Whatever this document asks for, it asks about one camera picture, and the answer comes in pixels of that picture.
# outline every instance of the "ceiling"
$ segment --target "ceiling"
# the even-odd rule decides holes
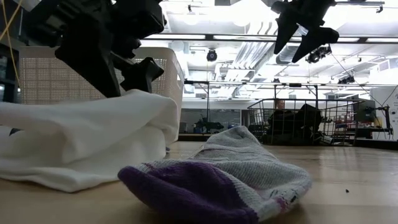
[[[160,5],[168,21],[164,32],[273,35],[277,32],[275,18],[278,15],[271,11],[270,6],[275,1],[277,0],[162,1]],[[381,13],[376,13],[379,6],[331,7],[324,17],[324,26],[336,29],[340,35],[398,36],[398,1],[383,1],[385,5]],[[29,10],[38,2],[39,0],[25,0],[23,6]],[[286,61],[281,63],[280,57],[272,53],[273,43],[143,40],[142,45],[174,49],[187,79],[209,81],[270,82],[279,78],[283,82],[336,83],[347,71],[354,75],[357,82],[383,82],[380,78],[371,78],[372,74],[379,72],[380,63],[398,58],[398,44],[333,44],[333,55],[313,64],[308,64],[305,59],[296,64]],[[207,62],[209,49],[216,50],[217,61]],[[388,80],[388,83],[398,84],[398,78]],[[224,98],[239,95],[253,98],[265,95],[266,92],[261,86],[250,87],[250,90],[241,86],[215,88],[223,91],[212,91],[213,96]],[[197,94],[205,93],[199,86],[192,89],[194,93],[186,91],[190,94],[185,96],[196,97]]]

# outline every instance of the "white towel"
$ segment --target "white towel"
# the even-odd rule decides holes
[[[178,134],[170,98],[131,90],[118,98],[59,105],[0,103],[0,178],[75,192],[161,159]],[[23,131],[9,136],[10,128]]]

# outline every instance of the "sock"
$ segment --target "sock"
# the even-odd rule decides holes
[[[194,223],[261,222],[290,210],[312,183],[243,126],[213,135],[189,159],[125,167],[118,176],[150,208]]]

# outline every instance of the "wooden surface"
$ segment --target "wooden surface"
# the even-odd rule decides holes
[[[177,142],[168,157],[188,157],[201,145]],[[398,222],[398,151],[353,147],[266,148],[280,160],[308,170],[314,183],[295,209],[264,223]],[[34,184],[0,180],[0,223],[179,222],[153,212],[119,182],[65,194]]]

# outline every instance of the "white basket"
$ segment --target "white basket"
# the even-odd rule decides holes
[[[55,58],[54,52],[55,49],[49,47],[21,47],[19,50],[22,103],[47,105],[65,100],[104,98],[88,81]],[[181,114],[184,74],[174,51],[166,47],[141,47],[134,53],[133,62],[152,57],[164,69],[164,74],[152,82],[152,92],[173,99]],[[116,77],[119,83],[124,80],[119,70],[116,70]]]

